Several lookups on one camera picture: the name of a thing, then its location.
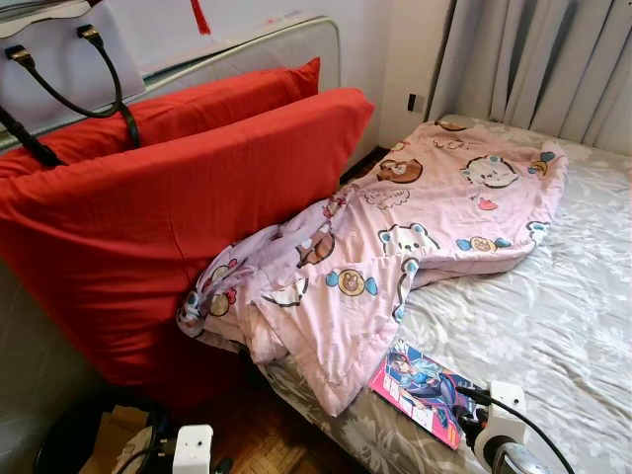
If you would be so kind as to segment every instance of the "black bag handle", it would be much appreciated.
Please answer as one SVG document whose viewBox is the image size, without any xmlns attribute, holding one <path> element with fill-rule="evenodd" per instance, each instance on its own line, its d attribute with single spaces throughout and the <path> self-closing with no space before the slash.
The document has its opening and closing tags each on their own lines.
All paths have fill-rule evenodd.
<svg viewBox="0 0 632 474">
<path fill-rule="evenodd" d="M 27 49 L 21 44 L 6 48 L 5 55 L 8 59 L 14 60 L 22 67 L 24 67 L 27 72 L 29 72 L 29 74 L 31 74 L 31 76 L 33 76 L 33 78 L 57 102 L 61 103 L 63 106 L 67 107 L 71 111 L 74 111 L 85 117 L 91 117 L 95 119 L 105 119 L 120 112 L 127 125 L 127 130 L 129 131 L 133 147 L 138 148 L 140 146 L 138 126 L 136 125 L 136 121 L 134 120 L 133 115 L 122 101 L 122 89 L 120 86 L 119 75 L 117 74 L 117 69 L 113 65 L 110 57 L 108 56 L 108 53 L 106 52 L 104 41 L 101 38 L 101 35 L 99 35 L 99 32 L 92 25 L 84 25 L 77 28 L 77 37 L 87 40 L 99 52 L 104 62 L 106 63 L 108 70 L 110 71 L 110 75 L 112 76 L 112 80 L 115 86 L 115 101 L 112 103 L 111 106 L 109 106 L 106 110 L 102 112 L 92 112 L 79 107 L 63 97 L 61 94 L 59 94 L 59 92 L 57 92 L 43 77 L 41 77 L 36 68 L 35 60 L 27 51 Z M 34 157 L 44 166 L 57 166 L 59 164 L 63 164 L 63 162 L 59 160 L 59 158 L 57 158 L 55 153 L 49 147 L 43 145 L 34 136 L 28 133 L 21 123 L 11 117 L 11 115 L 1 107 L 0 121 L 2 121 L 2 124 L 7 128 L 7 130 L 16 138 L 18 138 L 18 140 L 20 140 L 24 147 L 28 149 L 34 155 Z"/>
</svg>

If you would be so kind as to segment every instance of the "bed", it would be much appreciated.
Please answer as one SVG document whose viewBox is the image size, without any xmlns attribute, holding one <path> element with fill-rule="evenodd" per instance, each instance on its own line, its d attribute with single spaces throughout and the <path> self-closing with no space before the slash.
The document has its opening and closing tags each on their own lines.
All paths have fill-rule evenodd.
<svg viewBox="0 0 632 474">
<path fill-rule="evenodd" d="M 472 118 L 509 141 L 548 137 Z M 632 470 L 630 373 L 630 159 L 559 140 L 570 169 L 544 244 L 515 270 L 413 291 L 399 335 L 479 383 L 521 385 L 527 413 L 578 473 Z M 261 366 L 275 392 L 371 472 L 484 472 L 465 443 L 452 451 L 364 388 L 327 416 L 291 360 Z M 528 447 L 557 462 L 533 434 Z"/>
</svg>

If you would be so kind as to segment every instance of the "pink blanket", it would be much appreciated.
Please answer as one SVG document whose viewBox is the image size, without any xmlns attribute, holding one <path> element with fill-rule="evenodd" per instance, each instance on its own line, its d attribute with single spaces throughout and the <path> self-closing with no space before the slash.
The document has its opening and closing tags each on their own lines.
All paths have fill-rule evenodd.
<svg viewBox="0 0 632 474">
<path fill-rule="evenodd" d="M 547 232 L 568 160 L 483 129 L 422 124 L 366 176 L 225 249 L 178 313 L 188 335 L 256 363 L 290 353 L 327 413 L 365 385 L 409 291 L 505 272 Z"/>
</svg>

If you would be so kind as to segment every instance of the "wooden floor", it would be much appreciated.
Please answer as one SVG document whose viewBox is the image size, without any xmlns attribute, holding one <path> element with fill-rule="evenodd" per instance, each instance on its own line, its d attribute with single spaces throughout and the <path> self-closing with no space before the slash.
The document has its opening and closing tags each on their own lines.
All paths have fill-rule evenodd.
<svg viewBox="0 0 632 474">
<path fill-rule="evenodd" d="M 367 474 L 354 459 L 280 399 L 250 380 L 197 414 L 213 427 L 213 465 L 234 460 L 231 474 Z"/>
</svg>

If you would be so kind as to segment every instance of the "red cushion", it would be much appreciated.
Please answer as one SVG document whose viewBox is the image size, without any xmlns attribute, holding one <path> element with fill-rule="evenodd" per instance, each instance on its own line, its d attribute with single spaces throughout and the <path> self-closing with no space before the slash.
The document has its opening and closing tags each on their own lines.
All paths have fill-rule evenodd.
<svg viewBox="0 0 632 474">
<path fill-rule="evenodd" d="M 171 407 L 230 380 L 174 312 L 226 245 L 335 191 L 372 112 L 330 91 L 204 133 L 0 178 L 0 255 L 116 384 Z"/>
<path fill-rule="evenodd" d="M 320 59 L 298 69 L 278 68 L 203 84 L 129 107 L 142 146 L 218 128 L 318 94 Z M 64 163 L 131 149 L 119 114 L 89 118 L 43 137 Z M 41 165 L 23 148 L 0 160 L 0 177 L 30 174 Z"/>
</svg>

